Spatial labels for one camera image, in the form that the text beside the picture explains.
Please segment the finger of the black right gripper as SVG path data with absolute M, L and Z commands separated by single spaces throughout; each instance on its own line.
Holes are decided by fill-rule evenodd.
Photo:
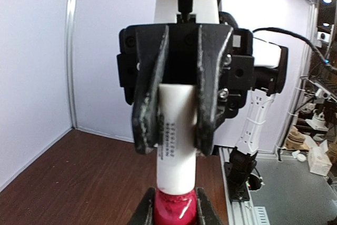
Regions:
M 135 86 L 131 124 L 136 152 L 149 154 L 158 138 L 157 94 L 169 55 L 169 26 L 137 26 L 135 35 L 140 68 Z

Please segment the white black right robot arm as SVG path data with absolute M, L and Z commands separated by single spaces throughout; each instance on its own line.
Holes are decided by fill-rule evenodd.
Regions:
M 284 86 L 288 51 L 253 38 L 219 10 L 220 0 L 156 0 L 152 24 L 120 31 L 117 66 L 132 106 L 136 151 L 157 150 L 157 193 L 192 195 L 196 156 L 249 106 L 225 169 L 236 199 L 256 166 L 262 126 Z

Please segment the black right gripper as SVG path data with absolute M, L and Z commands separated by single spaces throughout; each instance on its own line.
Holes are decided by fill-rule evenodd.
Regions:
M 246 103 L 254 76 L 252 33 L 224 24 L 148 24 L 120 31 L 117 56 L 120 86 L 132 105 L 137 89 L 150 86 L 153 74 L 162 83 L 197 85 L 197 148 L 212 153 L 217 105 L 234 118 Z M 217 92 L 228 89 L 227 99 Z

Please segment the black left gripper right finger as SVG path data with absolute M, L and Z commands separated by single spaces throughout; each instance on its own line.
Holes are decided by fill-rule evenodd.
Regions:
M 197 220 L 198 225 L 222 225 L 220 217 L 216 213 L 205 190 L 201 187 L 195 190 L 197 196 Z

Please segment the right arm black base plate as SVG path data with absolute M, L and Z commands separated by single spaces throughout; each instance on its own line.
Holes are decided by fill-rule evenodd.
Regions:
M 247 169 L 239 170 L 230 162 L 224 163 L 226 182 L 231 202 L 249 201 L 246 182 L 253 170 L 251 165 Z

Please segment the white nail polish cap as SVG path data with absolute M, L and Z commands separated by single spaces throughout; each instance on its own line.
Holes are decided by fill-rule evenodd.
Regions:
M 163 130 L 157 148 L 157 188 L 184 195 L 195 187 L 195 86 L 161 84 L 158 94 Z

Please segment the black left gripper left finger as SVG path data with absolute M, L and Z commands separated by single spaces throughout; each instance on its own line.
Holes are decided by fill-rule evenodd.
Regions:
M 132 214 L 128 225 L 153 225 L 155 189 L 148 188 L 143 198 L 139 202 L 136 210 Z

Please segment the red nail polish bottle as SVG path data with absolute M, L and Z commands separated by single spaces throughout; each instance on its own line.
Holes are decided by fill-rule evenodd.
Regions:
M 156 189 L 154 197 L 154 224 L 188 225 L 197 223 L 197 196 L 195 190 L 183 195 L 169 195 Z

